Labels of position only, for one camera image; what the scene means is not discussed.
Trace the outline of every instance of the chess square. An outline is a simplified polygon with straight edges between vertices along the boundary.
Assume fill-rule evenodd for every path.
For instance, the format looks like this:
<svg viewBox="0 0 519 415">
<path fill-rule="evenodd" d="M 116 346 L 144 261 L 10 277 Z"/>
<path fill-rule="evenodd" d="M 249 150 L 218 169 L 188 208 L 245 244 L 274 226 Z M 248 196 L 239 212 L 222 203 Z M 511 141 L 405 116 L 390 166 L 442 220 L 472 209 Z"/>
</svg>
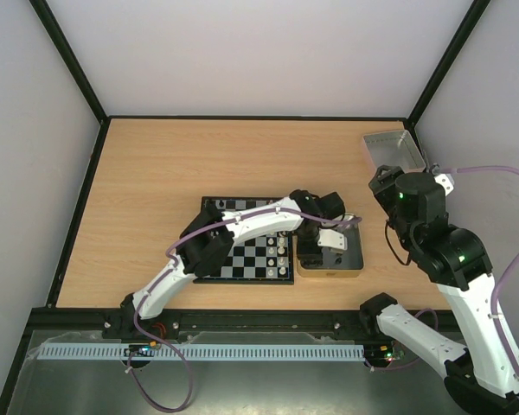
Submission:
<svg viewBox="0 0 519 415">
<path fill-rule="evenodd" d="M 244 268 L 241 266 L 233 267 L 233 277 L 234 278 L 243 278 L 244 277 Z"/>
<path fill-rule="evenodd" d="M 255 257 L 256 260 L 256 268 L 258 267 L 266 267 L 267 266 L 267 258 L 266 257 Z"/>
<path fill-rule="evenodd" d="M 244 278 L 256 278 L 255 268 L 244 268 Z"/>
<path fill-rule="evenodd" d="M 244 246 L 234 246 L 233 255 L 235 257 L 243 257 L 244 256 Z"/>
<path fill-rule="evenodd" d="M 233 266 L 244 266 L 244 257 L 233 257 Z"/>
<path fill-rule="evenodd" d="M 267 238 L 265 236 L 256 238 L 256 246 L 267 246 Z"/>
<path fill-rule="evenodd" d="M 277 266 L 280 268 L 284 266 L 284 268 L 288 268 L 288 258 L 287 257 L 278 257 L 277 258 Z"/>
<path fill-rule="evenodd" d="M 223 266 L 221 268 L 221 272 L 219 273 L 221 278 L 232 278 L 233 277 L 233 267 L 232 266 Z"/>
<path fill-rule="evenodd" d="M 268 267 L 267 268 L 267 277 L 268 278 L 277 278 L 277 268 Z"/>
</svg>

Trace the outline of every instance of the wooden table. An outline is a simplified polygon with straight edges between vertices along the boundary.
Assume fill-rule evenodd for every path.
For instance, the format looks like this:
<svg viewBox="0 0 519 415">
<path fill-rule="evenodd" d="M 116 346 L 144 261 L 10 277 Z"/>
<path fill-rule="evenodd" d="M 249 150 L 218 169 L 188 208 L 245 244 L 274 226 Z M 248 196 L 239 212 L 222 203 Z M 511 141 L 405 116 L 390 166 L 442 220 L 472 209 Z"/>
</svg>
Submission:
<svg viewBox="0 0 519 415">
<path fill-rule="evenodd" d="M 318 195 L 337 191 L 360 225 L 358 278 L 295 284 L 189 284 L 179 309 L 356 310 L 386 291 L 411 309 L 448 309 L 415 265 L 388 250 L 386 215 L 368 189 L 362 135 L 399 122 L 114 119 L 106 137 L 58 307 L 117 307 L 164 266 L 164 249 L 195 217 L 204 195 Z M 397 246 L 396 238 L 391 239 Z M 406 254 L 399 250 L 404 258 Z"/>
</svg>

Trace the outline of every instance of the purple cable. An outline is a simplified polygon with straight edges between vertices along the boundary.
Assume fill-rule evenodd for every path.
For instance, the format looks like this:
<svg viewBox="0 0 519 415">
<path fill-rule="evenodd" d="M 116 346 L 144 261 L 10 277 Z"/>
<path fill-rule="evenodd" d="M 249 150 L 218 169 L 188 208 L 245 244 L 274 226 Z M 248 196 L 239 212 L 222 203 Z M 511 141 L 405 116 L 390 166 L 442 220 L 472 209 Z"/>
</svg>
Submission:
<svg viewBox="0 0 519 415">
<path fill-rule="evenodd" d="M 433 309 L 423 309 L 423 310 L 419 310 L 416 314 L 415 314 L 415 318 L 419 318 L 419 316 L 425 314 L 426 312 L 430 312 L 432 313 L 432 315 L 434 316 L 434 329 L 436 331 L 439 330 L 439 317 L 438 315 L 436 314 L 436 311 L 433 310 Z M 419 357 L 416 357 L 415 359 L 413 359 L 412 361 L 410 361 L 409 363 L 406 363 L 405 365 L 401 365 L 401 366 L 394 366 L 394 367 L 373 367 L 368 361 L 367 359 L 365 360 L 365 364 L 367 365 L 367 367 L 372 370 L 373 372 L 392 372 L 394 370 L 402 370 L 402 369 L 407 369 L 413 365 L 415 365 L 416 363 L 418 363 L 420 361 L 420 358 Z"/>
<path fill-rule="evenodd" d="M 516 169 L 515 167 L 509 167 L 509 166 L 480 166 L 480 167 L 466 167 L 463 169 L 442 169 L 442 173 L 473 173 L 478 171 L 506 171 L 508 173 L 513 173 L 514 175 L 519 176 L 519 169 Z M 490 296 L 490 312 L 492 315 L 497 316 L 498 315 L 498 298 L 500 297 L 500 292 L 502 291 L 502 288 L 507 284 L 509 279 L 511 278 L 512 272 L 515 269 L 516 266 L 519 265 L 519 253 L 516 255 L 515 258 L 511 261 L 511 263 L 508 265 L 508 267 L 503 272 L 502 277 L 496 282 L 496 285 L 494 286 L 494 290 L 492 291 L 492 295 Z M 494 325 L 496 326 L 496 332 L 498 333 L 498 337 L 500 338 L 500 341 L 502 342 L 503 348 L 505 350 L 506 355 L 509 358 L 509 362 L 511 363 L 511 366 L 513 367 L 513 370 L 516 373 L 517 378 L 519 379 L 519 363 L 517 363 L 516 355 L 513 353 L 513 350 L 511 349 L 511 346 L 508 342 L 508 338 L 503 331 L 502 322 L 499 318 L 494 319 Z"/>
<path fill-rule="evenodd" d="M 245 220 L 245 219 L 249 219 L 249 218 L 253 218 L 255 216 L 261 216 L 262 214 L 271 214 L 271 213 L 275 213 L 275 212 L 282 212 L 282 213 L 288 213 L 288 214 L 297 214 L 303 218 L 306 218 L 306 219 L 309 219 L 309 220 L 315 220 L 317 222 L 321 222 L 321 223 L 330 223 L 331 225 L 341 225 L 341 226 L 344 226 L 344 225 L 353 225 L 353 224 L 357 224 L 359 222 L 362 221 L 362 218 L 360 218 L 359 216 L 356 216 L 350 220 L 330 220 L 330 219 L 323 219 L 323 218 L 318 218 L 317 216 L 312 216 L 310 214 L 305 214 L 303 212 L 300 212 L 299 210 L 295 210 L 295 209 L 290 209 L 288 207 L 274 207 L 273 209 L 266 209 L 266 210 L 260 210 L 259 212 L 251 212 L 249 214 L 243 214 L 240 216 L 239 220 Z M 165 255 L 167 255 L 168 258 L 172 259 L 173 262 L 174 262 L 174 266 L 172 268 L 169 268 L 166 272 L 164 272 L 151 286 L 150 288 L 148 289 L 148 292 L 149 293 L 152 293 L 152 291 L 176 268 L 176 266 L 178 265 L 179 261 L 178 259 L 176 258 L 176 256 L 172 255 L 171 252 L 174 251 L 175 249 L 177 249 L 180 245 L 184 244 L 186 241 L 188 241 L 189 239 L 192 239 L 194 238 L 195 236 L 201 234 L 201 233 L 205 233 L 205 232 L 208 232 L 208 231 L 211 231 L 213 229 L 216 229 L 217 227 L 224 227 L 226 225 L 229 225 L 231 223 L 236 223 L 236 219 L 227 219 L 227 220 L 223 220 L 221 222 L 217 222 L 217 223 L 214 223 L 212 225 L 207 225 L 205 227 L 202 227 L 200 229 L 197 229 L 195 230 L 194 232 L 191 232 L 189 233 L 188 235 L 185 235 L 183 236 L 182 238 L 180 238 L 177 242 L 175 242 L 173 245 L 171 245 L 169 248 L 167 248 L 167 251 L 165 251 Z M 189 361 L 187 361 L 183 355 L 183 353 L 181 353 L 181 351 L 179 349 L 177 349 L 175 346 L 173 346 L 169 341 L 165 340 L 165 339 L 162 339 L 160 337 L 157 337 L 155 335 L 153 335 L 152 333 L 149 333 L 148 331 L 144 330 L 140 324 L 138 323 L 138 315 L 140 314 L 140 310 L 142 309 L 143 305 L 144 305 L 144 302 L 146 301 L 146 298 L 147 296 L 144 296 L 142 297 L 142 299 L 140 300 L 140 303 L 138 304 L 138 307 L 135 309 L 135 314 L 132 318 L 132 321 L 134 323 L 134 326 L 135 328 L 140 332 L 142 333 L 143 335 L 151 338 L 152 340 L 155 340 L 156 342 L 160 342 L 161 344 L 167 346 L 168 348 L 170 348 L 171 350 L 173 350 L 173 352 L 179 356 L 179 358 L 181 358 L 181 361 L 184 363 L 184 366 L 187 370 L 187 373 L 189 374 L 189 391 L 187 393 L 187 397 L 185 398 L 185 400 L 183 401 L 183 403 L 178 406 L 177 408 L 168 408 L 166 406 L 162 406 L 162 405 L 159 405 L 154 399 L 151 398 L 151 396 L 144 390 L 142 384 L 140 383 L 140 380 L 138 380 L 138 377 L 137 375 L 134 373 L 134 370 L 131 366 L 131 361 L 132 361 L 132 358 L 134 357 L 134 355 L 137 353 L 137 352 L 133 352 L 129 355 L 129 358 L 127 359 L 127 370 L 128 370 L 128 373 L 131 375 L 131 377 L 135 380 L 135 382 L 137 383 L 137 387 L 138 387 L 138 391 L 140 392 L 140 394 L 142 395 L 142 397 L 144 398 L 144 400 L 150 405 L 152 406 L 154 409 L 156 409 L 157 411 L 160 411 L 160 412 L 164 412 L 164 413 L 175 413 L 175 412 L 180 412 L 182 411 L 183 409 L 185 409 L 187 407 L 187 405 L 189 404 L 190 402 L 190 398 L 192 397 L 192 391 L 194 389 L 194 374 L 192 372 L 192 367 L 190 366 L 190 363 Z"/>
</svg>

